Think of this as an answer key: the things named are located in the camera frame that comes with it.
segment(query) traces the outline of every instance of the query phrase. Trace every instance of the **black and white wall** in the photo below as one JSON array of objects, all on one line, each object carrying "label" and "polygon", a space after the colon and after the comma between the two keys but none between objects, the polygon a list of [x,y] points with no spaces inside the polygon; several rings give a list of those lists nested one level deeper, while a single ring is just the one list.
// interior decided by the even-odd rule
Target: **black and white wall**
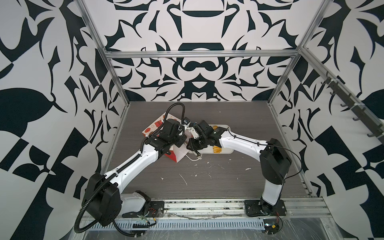
[{"label": "black and white wall", "polygon": [[[335,0],[308,44],[383,119],[384,2]],[[273,106],[303,160],[314,194],[324,197],[344,237],[384,237],[384,146],[301,58]]]},{"label": "black and white wall", "polygon": [[[321,0],[85,0],[108,51],[295,49]],[[288,57],[114,59],[131,101],[267,100]]]},{"label": "black and white wall", "polygon": [[1,239],[60,239],[124,103],[72,0],[1,5]]}]

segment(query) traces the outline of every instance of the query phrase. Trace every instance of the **robotic arm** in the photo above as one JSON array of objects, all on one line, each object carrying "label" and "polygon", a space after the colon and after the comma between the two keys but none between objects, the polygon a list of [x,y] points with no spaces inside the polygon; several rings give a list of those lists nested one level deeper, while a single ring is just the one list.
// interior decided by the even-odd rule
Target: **robotic arm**
[{"label": "robotic arm", "polygon": [[[96,222],[107,226],[111,222],[114,223],[114,219],[118,215],[126,213],[145,219],[151,199],[141,191],[126,194],[124,198],[120,197],[120,194],[144,168],[163,154],[170,154],[169,148],[172,145],[180,147],[186,140],[184,135],[186,129],[190,129],[193,135],[189,139],[187,149],[197,154],[199,154],[198,150],[211,145],[230,148],[260,161],[262,173],[266,179],[264,192],[262,199],[256,205],[249,203],[248,209],[253,211],[246,211],[246,213],[250,217],[276,215],[282,202],[279,199],[284,179],[292,163],[280,142],[276,139],[268,142],[251,139],[234,134],[222,127],[213,130],[204,120],[199,124],[194,123],[192,127],[189,125],[191,125],[191,121],[187,118],[183,119],[183,124],[173,119],[167,119],[161,126],[160,133],[145,138],[141,149],[120,166],[104,175],[95,173],[88,181],[82,209],[75,221],[75,232],[83,232]],[[95,221],[80,228],[79,223],[85,210],[95,218]]]}]

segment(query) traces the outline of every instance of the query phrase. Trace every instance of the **gray wood grain surface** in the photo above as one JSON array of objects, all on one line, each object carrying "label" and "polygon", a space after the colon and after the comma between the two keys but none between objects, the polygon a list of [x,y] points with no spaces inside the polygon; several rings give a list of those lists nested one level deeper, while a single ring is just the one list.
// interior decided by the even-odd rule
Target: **gray wood grain surface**
[{"label": "gray wood grain surface", "polygon": [[[149,124],[163,114],[170,102],[132,102],[127,119],[118,140],[109,169],[117,167],[139,148]],[[185,116],[192,121],[204,119],[209,124],[226,124],[237,134],[262,140],[281,136],[264,101],[256,102],[189,102],[185,104]],[[181,106],[175,106],[171,114],[181,118]],[[292,166],[288,175],[296,169]],[[260,197],[265,179],[260,163],[240,152],[231,154],[204,154],[203,159],[192,162],[184,157],[175,163],[162,156],[145,168],[128,185],[123,193],[136,190],[151,198],[238,198]],[[282,197],[306,197],[298,176],[284,185]]]}]

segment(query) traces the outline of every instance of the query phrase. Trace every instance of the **white tray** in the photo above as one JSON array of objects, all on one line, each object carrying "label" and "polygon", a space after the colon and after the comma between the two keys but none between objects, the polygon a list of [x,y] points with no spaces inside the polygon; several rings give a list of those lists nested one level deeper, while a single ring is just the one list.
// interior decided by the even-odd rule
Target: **white tray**
[{"label": "white tray", "polygon": [[[213,126],[218,126],[218,127],[223,127],[223,128],[228,128],[228,130],[230,131],[231,128],[228,126],[228,125],[224,125],[224,124],[209,124],[209,126],[213,127]],[[225,148],[225,147],[222,147],[221,148],[221,152],[220,153],[214,153],[214,148],[212,146],[208,146],[204,149],[201,149],[201,150],[198,150],[198,152],[200,153],[212,153],[212,154],[230,154],[230,153],[233,153],[233,149],[229,149],[229,148]]]}]

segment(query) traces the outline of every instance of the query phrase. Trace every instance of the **red and white paper bag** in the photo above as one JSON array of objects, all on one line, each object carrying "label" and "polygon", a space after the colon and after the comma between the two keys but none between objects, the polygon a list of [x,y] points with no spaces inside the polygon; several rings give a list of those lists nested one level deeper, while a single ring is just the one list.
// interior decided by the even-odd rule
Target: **red and white paper bag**
[{"label": "red and white paper bag", "polygon": [[[164,119],[166,113],[163,113],[160,117],[158,117],[151,125],[149,125],[142,133],[144,136],[148,136],[152,132],[154,132],[158,127],[161,126],[162,120]],[[168,114],[167,119],[174,119],[178,122],[181,122],[181,120],[171,114]],[[187,136],[187,141],[190,137],[192,137],[190,132],[185,132],[185,135]],[[181,147],[176,147],[175,145],[171,146],[170,149],[170,155],[165,154],[165,156],[169,157],[175,162],[179,162],[187,153],[188,149],[183,144]]]}]

